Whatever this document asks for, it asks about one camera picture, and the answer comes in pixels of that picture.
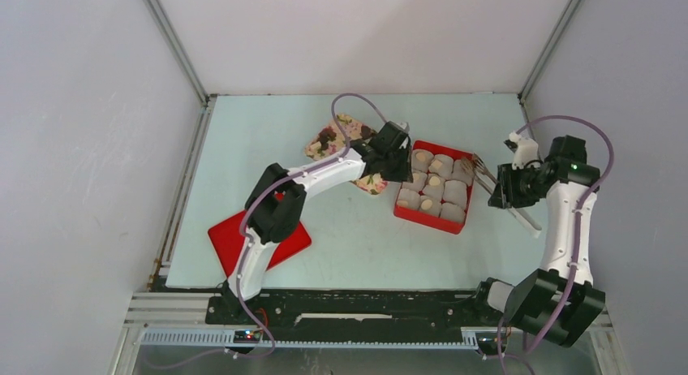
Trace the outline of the red chocolate box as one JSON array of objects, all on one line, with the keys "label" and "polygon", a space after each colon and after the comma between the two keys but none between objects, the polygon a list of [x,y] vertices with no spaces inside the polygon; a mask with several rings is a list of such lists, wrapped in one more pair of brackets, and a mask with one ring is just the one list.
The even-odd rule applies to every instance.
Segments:
[{"label": "red chocolate box", "polygon": [[[428,162],[417,162],[415,154],[422,151],[431,154]],[[472,158],[473,154],[466,151],[424,140],[414,142],[411,170],[412,174],[418,173],[420,179],[413,182],[411,178],[410,182],[401,185],[394,201],[393,215],[451,235],[461,233],[466,225],[475,177],[461,167],[461,160]],[[439,174],[428,169],[435,159],[444,163]],[[428,186],[431,175],[442,178],[442,185]]]}]

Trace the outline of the red box lid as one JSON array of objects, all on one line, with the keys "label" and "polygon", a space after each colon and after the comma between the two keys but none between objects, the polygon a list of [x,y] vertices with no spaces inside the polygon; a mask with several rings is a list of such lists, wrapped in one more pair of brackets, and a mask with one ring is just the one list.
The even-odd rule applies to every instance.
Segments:
[{"label": "red box lid", "polygon": [[[225,278],[228,278],[239,263],[239,254],[243,249],[245,238],[239,233],[239,224],[246,214],[246,210],[219,222],[217,225],[208,229],[210,242],[217,254]],[[304,224],[299,222],[295,232],[284,242],[280,243],[271,260],[267,270],[274,269],[283,264],[291,257],[309,248],[312,244],[312,237],[307,232]]]}]

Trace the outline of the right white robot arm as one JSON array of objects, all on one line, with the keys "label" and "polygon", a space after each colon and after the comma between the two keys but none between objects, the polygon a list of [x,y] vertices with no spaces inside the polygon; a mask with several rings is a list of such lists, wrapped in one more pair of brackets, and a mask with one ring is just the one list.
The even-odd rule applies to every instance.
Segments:
[{"label": "right white robot arm", "polygon": [[514,158],[498,166],[488,205],[516,210],[544,200],[544,255],[539,268],[515,286],[496,278],[481,282],[471,311],[481,324],[503,316],[508,325],[532,335],[543,331],[544,340],[570,347],[605,306],[605,294],[593,287],[588,259],[600,169],[588,164],[586,142],[574,136],[555,138],[545,158],[533,139],[516,132],[505,145]]}]

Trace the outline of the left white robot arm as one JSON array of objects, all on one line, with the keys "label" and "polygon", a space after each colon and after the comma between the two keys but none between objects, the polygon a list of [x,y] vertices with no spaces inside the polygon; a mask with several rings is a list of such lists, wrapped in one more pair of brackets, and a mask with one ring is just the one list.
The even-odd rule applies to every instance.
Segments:
[{"label": "left white robot arm", "polygon": [[402,183],[411,179],[411,138],[406,123],[388,121],[370,140],[352,140],[344,149],[306,166],[287,170],[274,163],[261,175],[239,224],[244,237],[237,265],[227,278],[232,296],[225,312],[237,323],[256,313],[257,296],[278,245],[292,236],[305,203],[343,183],[368,175]]}]

